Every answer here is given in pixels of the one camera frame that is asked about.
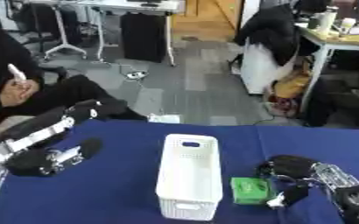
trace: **hand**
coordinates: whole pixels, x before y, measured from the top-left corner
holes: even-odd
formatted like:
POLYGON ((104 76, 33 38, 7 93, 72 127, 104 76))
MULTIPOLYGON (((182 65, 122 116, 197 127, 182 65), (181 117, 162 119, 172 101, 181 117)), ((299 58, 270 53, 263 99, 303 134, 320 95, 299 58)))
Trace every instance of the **hand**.
POLYGON ((14 79, 8 80, 0 93, 0 102, 5 108, 20 105, 28 99, 22 97, 27 90, 26 85, 20 85, 14 79))
POLYGON ((23 99, 28 100, 32 95, 39 91, 39 84, 35 80, 26 80, 22 85, 25 91, 20 97, 23 99))

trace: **white cup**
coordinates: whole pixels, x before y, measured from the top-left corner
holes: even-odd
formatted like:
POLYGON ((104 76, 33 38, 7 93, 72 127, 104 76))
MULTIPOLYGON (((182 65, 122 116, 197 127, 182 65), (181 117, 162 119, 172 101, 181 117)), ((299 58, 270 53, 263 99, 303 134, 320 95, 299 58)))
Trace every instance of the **white cup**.
POLYGON ((341 32, 343 34, 349 34, 349 31, 354 27, 356 24, 356 19, 351 17, 346 17, 341 22, 341 32))

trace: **black pants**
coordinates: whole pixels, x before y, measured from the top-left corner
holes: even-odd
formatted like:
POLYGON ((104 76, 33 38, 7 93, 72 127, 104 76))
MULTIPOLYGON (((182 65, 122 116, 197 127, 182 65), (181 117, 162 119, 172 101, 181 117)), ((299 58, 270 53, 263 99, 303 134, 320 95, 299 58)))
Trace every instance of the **black pants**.
MULTIPOLYGON (((77 102, 114 98, 95 82, 84 75, 76 75, 51 86, 44 86, 22 105, 4 108, 1 117, 8 116, 38 116, 50 109, 65 106, 71 107, 77 102)), ((147 117, 128 108, 126 101, 117 100, 110 118, 124 120, 143 120, 147 117)))

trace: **white phone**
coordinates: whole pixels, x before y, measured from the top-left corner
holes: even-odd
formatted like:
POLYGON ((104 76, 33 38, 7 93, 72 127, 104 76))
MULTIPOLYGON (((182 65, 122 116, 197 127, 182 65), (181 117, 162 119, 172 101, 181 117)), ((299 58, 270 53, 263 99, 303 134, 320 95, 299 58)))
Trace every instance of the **white phone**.
POLYGON ((8 70, 10 71, 10 73, 13 74, 13 76, 15 77, 15 80, 18 83, 23 84, 27 80, 27 77, 25 77, 25 74, 22 71, 18 70, 18 68, 15 67, 14 65, 9 64, 8 65, 8 70))

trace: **blue tablecloth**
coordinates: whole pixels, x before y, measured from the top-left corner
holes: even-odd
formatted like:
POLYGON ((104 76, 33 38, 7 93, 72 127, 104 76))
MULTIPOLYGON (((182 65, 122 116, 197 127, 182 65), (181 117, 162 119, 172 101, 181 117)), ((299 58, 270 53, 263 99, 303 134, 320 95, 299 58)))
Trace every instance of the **blue tablecloth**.
POLYGON ((233 204, 229 179, 252 175, 254 167, 271 155, 316 158, 359 178, 359 130, 91 121, 76 128, 59 147, 100 137, 102 151, 52 178, 9 176, 0 192, 0 224, 184 222, 164 219, 155 194, 163 143, 171 133, 219 140, 224 197, 214 223, 341 223, 318 190, 282 211, 233 204))

